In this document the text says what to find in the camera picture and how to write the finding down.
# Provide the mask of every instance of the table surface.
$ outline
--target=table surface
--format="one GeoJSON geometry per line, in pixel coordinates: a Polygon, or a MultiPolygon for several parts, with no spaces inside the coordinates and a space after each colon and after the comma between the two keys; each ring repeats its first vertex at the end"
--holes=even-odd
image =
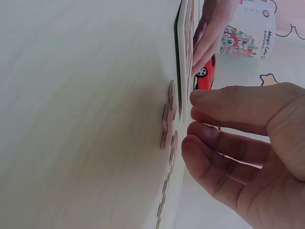
{"type": "MultiPolygon", "coordinates": [[[[156,227],[179,4],[0,2],[1,228],[156,227]]],[[[160,228],[183,171],[179,149],[160,228]]]]}

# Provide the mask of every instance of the red toy car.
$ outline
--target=red toy car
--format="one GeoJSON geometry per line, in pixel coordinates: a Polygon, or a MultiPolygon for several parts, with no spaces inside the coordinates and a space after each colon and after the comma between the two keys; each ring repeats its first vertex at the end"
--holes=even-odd
{"type": "Polygon", "coordinates": [[[212,58],[205,64],[205,66],[199,70],[199,72],[194,77],[194,90],[204,89],[210,90],[215,76],[216,69],[216,56],[213,55],[212,58]]]}

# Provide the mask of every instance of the finger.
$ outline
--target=finger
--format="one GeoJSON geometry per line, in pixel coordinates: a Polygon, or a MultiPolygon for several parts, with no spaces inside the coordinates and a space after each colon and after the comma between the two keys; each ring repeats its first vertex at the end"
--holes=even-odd
{"type": "Polygon", "coordinates": [[[220,90],[195,90],[191,103],[206,116],[223,123],[267,124],[282,109],[305,95],[303,88],[291,83],[265,87],[229,86],[220,90]]]}
{"type": "Polygon", "coordinates": [[[258,172],[261,170],[251,165],[239,163],[217,153],[209,147],[207,148],[207,145],[195,135],[188,135],[184,142],[196,144],[213,167],[225,173],[229,178],[244,185],[247,185],[249,182],[254,180],[258,172]]]}
{"type": "Polygon", "coordinates": [[[224,33],[225,26],[220,20],[212,20],[207,24],[205,31],[200,39],[193,54],[193,66],[195,66],[208,51],[216,38],[224,33]]]}
{"type": "Polygon", "coordinates": [[[193,143],[182,143],[182,156],[191,176],[215,199],[237,211],[237,202],[244,185],[227,177],[213,167],[201,148],[193,143]]]}
{"type": "Polygon", "coordinates": [[[205,64],[211,59],[211,57],[216,53],[220,46],[221,36],[216,38],[213,44],[208,48],[203,57],[197,62],[197,64],[192,67],[192,76],[196,75],[196,73],[205,66],[205,64]]]}
{"type": "Polygon", "coordinates": [[[193,120],[199,121],[201,123],[206,123],[213,126],[218,127],[226,127],[231,128],[235,130],[240,130],[246,133],[253,133],[256,135],[263,135],[267,136],[267,130],[264,126],[257,126],[247,123],[238,123],[238,122],[220,122],[217,121],[207,115],[205,115],[203,112],[199,111],[195,107],[192,107],[191,109],[191,116],[193,120]]]}
{"type": "Polygon", "coordinates": [[[200,38],[202,37],[204,30],[206,28],[206,19],[204,16],[201,17],[198,27],[196,29],[195,35],[194,35],[194,39],[193,39],[193,49],[196,48],[200,38]]]}
{"type": "Polygon", "coordinates": [[[197,136],[212,150],[238,161],[263,166],[271,159],[269,143],[225,133],[199,122],[191,123],[187,134],[197,136]]]}

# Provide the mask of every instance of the colorful illustration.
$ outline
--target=colorful illustration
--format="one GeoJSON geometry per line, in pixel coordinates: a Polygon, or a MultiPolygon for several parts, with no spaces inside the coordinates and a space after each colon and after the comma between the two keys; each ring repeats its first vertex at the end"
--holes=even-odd
{"type": "Polygon", "coordinates": [[[271,0],[274,4],[276,35],[287,37],[295,30],[297,36],[305,40],[305,1],[271,0]]]}
{"type": "Polygon", "coordinates": [[[261,86],[270,86],[274,84],[278,84],[279,82],[275,79],[275,76],[272,73],[267,75],[260,75],[259,78],[262,80],[261,86]]]}
{"type": "Polygon", "coordinates": [[[220,52],[231,55],[254,57],[259,48],[254,45],[254,38],[230,25],[224,30],[220,52]]]}

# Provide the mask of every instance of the hand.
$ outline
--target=hand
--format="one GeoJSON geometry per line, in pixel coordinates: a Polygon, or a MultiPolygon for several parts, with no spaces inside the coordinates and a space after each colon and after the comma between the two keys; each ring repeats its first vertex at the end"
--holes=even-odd
{"type": "Polygon", "coordinates": [[[194,35],[192,75],[196,75],[220,47],[224,30],[239,3],[240,0],[204,1],[203,15],[194,35]]]}
{"type": "Polygon", "coordinates": [[[193,178],[254,228],[305,228],[305,89],[196,90],[191,103],[197,122],[182,154],[193,178]],[[206,124],[269,136],[271,144],[206,124]]]}

